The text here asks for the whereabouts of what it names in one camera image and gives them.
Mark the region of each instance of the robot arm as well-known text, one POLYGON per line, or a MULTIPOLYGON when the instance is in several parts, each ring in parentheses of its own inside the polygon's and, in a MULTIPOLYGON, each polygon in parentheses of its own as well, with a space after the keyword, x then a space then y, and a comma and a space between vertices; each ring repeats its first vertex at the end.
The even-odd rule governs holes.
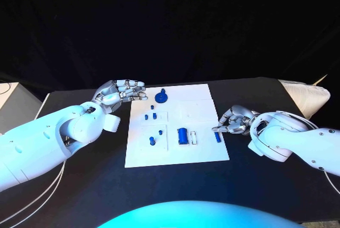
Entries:
POLYGON ((290 153, 316 169, 340 176, 340 131, 321 128, 286 112, 259 114, 239 105, 223 114, 214 132, 250 135, 249 149, 283 162, 290 153))
POLYGON ((109 113, 122 102, 146 100, 143 90, 142 82, 107 81, 90 102, 66 107, 0 136, 0 191, 45 173, 97 139, 102 129, 116 131, 120 119, 109 113))

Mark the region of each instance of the black table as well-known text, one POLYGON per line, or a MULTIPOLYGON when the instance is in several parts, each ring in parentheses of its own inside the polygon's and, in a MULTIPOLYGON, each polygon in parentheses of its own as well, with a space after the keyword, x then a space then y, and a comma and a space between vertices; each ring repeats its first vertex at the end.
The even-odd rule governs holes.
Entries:
MULTIPOLYGON (((273 79, 204 83, 208 84, 218 116, 233 104, 260 113, 282 110, 300 115, 282 85, 273 79)), ((53 92, 40 116, 87 101, 93 91, 53 92)), ((223 135, 228 161, 123 168, 129 103, 122 104, 115 115, 120 118, 118 132, 103 131, 99 139, 67 160, 54 195, 21 227, 90 228, 135 208, 174 200, 231 203, 295 222, 340 219, 340 196, 324 173, 295 155, 283 163, 259 157, 247 149, 250 137, 223 135)), ((0 193, 0 219, 41 193, 58 169, 60 166, 0 193)), ((329 177, 340 188, 340 177, 329 177)), ((28 208, 9 224, 35 207, 28 208)))

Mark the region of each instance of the black backdrop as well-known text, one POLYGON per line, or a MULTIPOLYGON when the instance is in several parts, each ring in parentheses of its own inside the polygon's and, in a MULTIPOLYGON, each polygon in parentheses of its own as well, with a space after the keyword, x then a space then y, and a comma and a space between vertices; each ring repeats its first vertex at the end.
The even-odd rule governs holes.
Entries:
POLYGON ((40 99, 109 79, 311 84, 340 67, 338 0, 0 0, 0 40, 0 79, 40 99))

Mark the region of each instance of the white paper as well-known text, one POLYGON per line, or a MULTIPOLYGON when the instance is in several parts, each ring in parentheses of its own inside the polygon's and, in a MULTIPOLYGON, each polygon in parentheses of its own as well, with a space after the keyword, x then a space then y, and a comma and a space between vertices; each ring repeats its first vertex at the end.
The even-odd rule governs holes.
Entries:
POLYGON ((146 88, 145 93, 148 100, 130 103, 125 168, 228 160, 221 133, 217 143, 211 132, 217 114, 207 84, 146 88), (154 96, 161 88, 168 100, 158 104, 154 96), (178 128, 187 129, 185 145, 178 145, 178 128), (191 144, 191 131, 197 144, 191 144))

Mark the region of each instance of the robotic hand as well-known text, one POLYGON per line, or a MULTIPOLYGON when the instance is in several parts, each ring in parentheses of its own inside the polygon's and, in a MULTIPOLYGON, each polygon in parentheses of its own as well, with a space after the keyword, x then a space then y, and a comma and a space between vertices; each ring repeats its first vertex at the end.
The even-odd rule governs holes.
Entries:
POLYGON ((233 105, 211 131, 250 135, 247 147, 259 156, 283 162, 293 152, 313 168, 340 176, 340 131, 318 129, 302 117, 282 111, 259 114, 233 105))
POLYGON ((0 136, 0 191, 45 173, 96 140, 102 129, 116 131, 120 119, 109 113, 122 102, 146 100, 143 90, 142 82, 107 81, 90 102, 66 107, 0 136))

